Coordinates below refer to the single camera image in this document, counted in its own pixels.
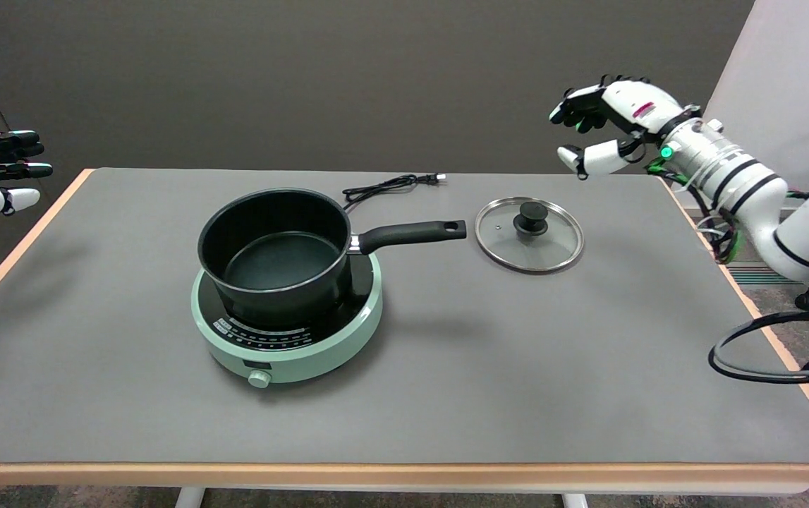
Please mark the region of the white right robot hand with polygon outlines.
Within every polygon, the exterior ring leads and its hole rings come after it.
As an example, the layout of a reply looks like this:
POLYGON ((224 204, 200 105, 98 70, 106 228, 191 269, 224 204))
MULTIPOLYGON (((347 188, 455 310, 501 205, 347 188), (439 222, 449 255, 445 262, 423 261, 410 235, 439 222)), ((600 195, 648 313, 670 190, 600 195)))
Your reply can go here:
POLYGON ((675 128, 691 118, 694 111, 678 103, 647 78, 601 77, 598 84, 569 89, 549 121, 574 128, 581 134, 612 123, 621 130, 619 138, 589 147, 562 145, 558 158, 580 180, 589 176, 607 176, 638 163, 638 149, 647 145, 661 147, 675 128))

